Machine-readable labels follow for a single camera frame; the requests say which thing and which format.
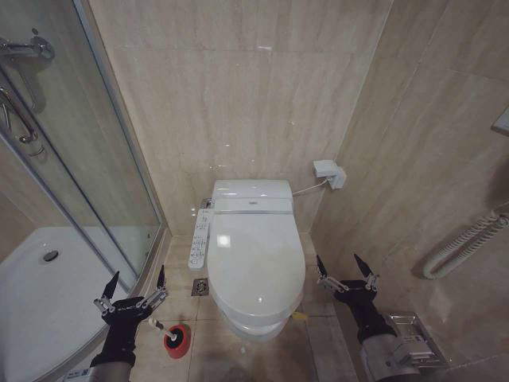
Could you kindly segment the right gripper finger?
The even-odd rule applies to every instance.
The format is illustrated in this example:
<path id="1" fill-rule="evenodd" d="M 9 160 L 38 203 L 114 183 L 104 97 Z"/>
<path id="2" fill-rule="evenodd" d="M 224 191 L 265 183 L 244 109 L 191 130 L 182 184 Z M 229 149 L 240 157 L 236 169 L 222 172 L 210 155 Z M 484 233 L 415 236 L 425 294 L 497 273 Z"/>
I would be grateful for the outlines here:
<path id="1" fill-rule="evenodd" d="M 368 266 L 368 264 L 364 262 L 357 254 L 354 254 L 354 258 L 366 283 L 365 288 L 370 291 L 377 291 L 379 275 L 375 274 Z"/>
<path id="2" fill-rule="evenodd" d="M 323 262 L 321 261 L 320 256 L 316 256 L 317 258 L 317 268 L 319 272 L 319 277 L 317 280 L 318 285 L 322 285 L 326 290 L 330 290 L 331 292 L 337 292 L 339 290 L 338 282 L 328 274 L 325 269 Z"/>

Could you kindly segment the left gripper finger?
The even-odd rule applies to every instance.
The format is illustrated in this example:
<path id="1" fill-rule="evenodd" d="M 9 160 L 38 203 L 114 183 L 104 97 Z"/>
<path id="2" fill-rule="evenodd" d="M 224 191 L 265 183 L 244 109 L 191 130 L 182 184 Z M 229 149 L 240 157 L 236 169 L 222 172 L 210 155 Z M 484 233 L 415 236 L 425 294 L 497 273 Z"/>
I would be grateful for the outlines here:
<path id="1" fill-rule="evenodd" d="M 168 291 L 166 289 L 166 278 L 165 278 L 165 267 L 161 266 L 161 270 L 159 272 L 157 278 L 156 289 L 144 297 L 140 302 L 136 303 L 136 307 L 139 309 L 148 309 L 156 310 L 166 299 L 168 296 Z"/>
<path id="2" fill-rule="evenodd" d="M 111 303 L 111 299 L 115 293 L 115 289 L 119 280 L 119 271 L 116 271 L 112 279 L 106 284 L 100 298 L 94 300 L 95 306 L 102 315 L 112 314 L 115 307 Z"/>

